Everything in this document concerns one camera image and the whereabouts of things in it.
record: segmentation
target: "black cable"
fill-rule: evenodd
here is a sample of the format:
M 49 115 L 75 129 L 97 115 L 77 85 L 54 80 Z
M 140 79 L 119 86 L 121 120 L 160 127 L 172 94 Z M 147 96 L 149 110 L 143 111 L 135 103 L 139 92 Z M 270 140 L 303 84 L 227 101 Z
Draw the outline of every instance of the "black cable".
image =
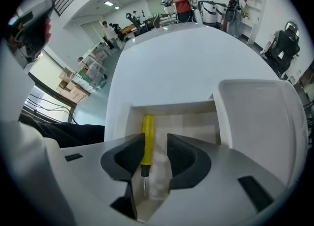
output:
M 33 104 L 33 103 L 31 103 L 31 102 L 29 102 L 29 101 L 27 101 L 26 100 L 26 102 L 28 102 L 29 104 L 31 104 L 31 105 L 33 105 L 33 106 L 35 106 L 35 107 L 37 107 L 37 108 L 42 108 L 42 109 L 44 109 L 44 110 L 47 110 L 47 111 L 49 111 L 49 112 L 65 112 L 67 115 L 69 115 L 69 113 L 68 112 L 66 112 L 65 110 L 55 110 L 55 109 L 53 109 L 53 110 L 49 110 L 49 109 L 46 109 L 46 108 L 44 108 L 44 107 L 42 107 L 42 106 L 37 106 L 37 104 Z
M 32 101 L 31 99 L 29 99 L 29 98 L 27 98 L 27 99 L 28 99 L 29 101 L 31 101 L 33 104 L 30 103 L 30 102 L 28 102 L 28 101 L 26 100 L 28 103 L 30 103 L 30 104 L 32 104 L 32 105 L 38 107 L 38 108 L 42 108 L 42 109 L 44 109 L 44 110 L 47 110 L 47 111 L 49 111 L 49 112 L 65 112 L 68 116 L 70 116 L 70 118 L 74 121 L 74 123 L 75 123 L 76 125 L 78 125 L 78 123 L 75 121 L 75 119 L 73 118 L 73 116 L 72 116 L 70 113 L 66 112 L 65 110 L 56 110 L 56 109 L 59 109 L 59 108 L 65 108 L 65 109 L 67 109 L 67 110 L 69 111 L 68 108 L 66 108 L 66 107 L 64 107 L 64 106 L 61 106 L 61 105 L 55 104 L 55 105 L 60 106 L 60 107 L 55 108 L 55 109 L 47 109 L 47 108 L 44 108 L 44 107 L 38 105 L 37 103 L 35 103 L 35 102 Z
M 31 93 L 30 93 L 30 95 L 33 96 L 34 98 L 38 98 L 38 99 L 44 100 L 44 101 L 46 101 L 46 102 L 48 102 L 48 103 L 51 103 L 51 104 L 53 104 L 53 105 L 55 105 L 55 106 L 60 106 L 60 107 L 63 107 L 63 108 L 65 108 L 65 109 L 67 109 L 67 110 L 69 111 L 69 116 L 71 117 L 71 119 L 75 122 L 75 124 L 78 125 L 78 123 L 74 120 L 73 116 L 71 115 L 71 111 L 70 111 L 67 107 L 62 106 L 62 105 L 55 104 L 55 103 L 53 103 L 53 102 L 51 102 L 51 101 L 48 101 L 48 100 L 46 100 L 46 99 L 43 99 L 43 98 L 39 98 L 39 97 L 37 97 L 37 96 L 35 96 L 35 95 L 31 94 Z

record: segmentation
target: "yellow screwdriver handle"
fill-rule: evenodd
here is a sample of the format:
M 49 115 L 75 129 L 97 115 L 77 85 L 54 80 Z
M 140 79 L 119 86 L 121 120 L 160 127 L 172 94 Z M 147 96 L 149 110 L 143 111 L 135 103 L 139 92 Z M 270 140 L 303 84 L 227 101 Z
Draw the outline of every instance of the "yellow screwdriver handle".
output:
M 153 163 L 152 152 L 154 141 L 154 117 L 152 115 L 144 116 L 142 133 L 145 134 L 145 153 L 141 164 L 145 166 L 150 166 Z

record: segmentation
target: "jeans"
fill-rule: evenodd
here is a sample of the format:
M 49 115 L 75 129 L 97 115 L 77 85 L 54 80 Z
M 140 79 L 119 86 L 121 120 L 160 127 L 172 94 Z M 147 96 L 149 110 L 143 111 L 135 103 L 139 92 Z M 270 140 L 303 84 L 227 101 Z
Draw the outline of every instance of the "jeans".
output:
M 118 44 L 114 38 L 110 39 L 109 41 L 113 45 L 114 48 L 116 48 L 117 50 L 120 50 L 120 48 L 119 48 L 119 46 L 118 46 Z
M 177 13 L 179 23 L 192 22 L 192 12 L 187 11 L 183 13 Z
M 228 33 L 230 35 L 241 35 L 241 33 L 239 33 L 241 17 L 240 12 L 236 11 L 234 19 L 229 23 Z

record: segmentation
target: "stacked cardboard boxes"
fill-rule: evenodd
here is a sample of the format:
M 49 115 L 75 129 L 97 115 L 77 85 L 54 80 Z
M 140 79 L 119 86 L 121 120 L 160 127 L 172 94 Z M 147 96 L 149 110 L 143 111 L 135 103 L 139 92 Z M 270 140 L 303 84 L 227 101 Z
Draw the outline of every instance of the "stacked cardboard boxes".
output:
M 62 96 L 78 104 L 86 99 L 90 95 L 90 93 L 83 90 L 75 82 L 71 81 L 71 75 L 72 72 L 67 68 L 62 71 L 61 75 L 59 76 L 62 81 L 59 84 L 57 90 Z

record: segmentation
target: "black rectangular slot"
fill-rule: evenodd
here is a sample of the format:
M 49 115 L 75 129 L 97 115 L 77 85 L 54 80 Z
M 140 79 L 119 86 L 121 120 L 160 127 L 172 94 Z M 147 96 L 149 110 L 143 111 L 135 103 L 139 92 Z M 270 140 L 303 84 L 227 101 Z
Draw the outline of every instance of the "black rectangular slot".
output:
M 238 181 L 258 212 L 261 212 L 274 201 L 254 177 L 245 176 L 239 178 Z
M 82 157 L 83 157 L 83 155 L 76 153 L 76 154 L 65 156 L 65 159 L 67 160 L 67 162 L 69 162 L 69 161 L 77 160 L 77 159 L 82 158 Z

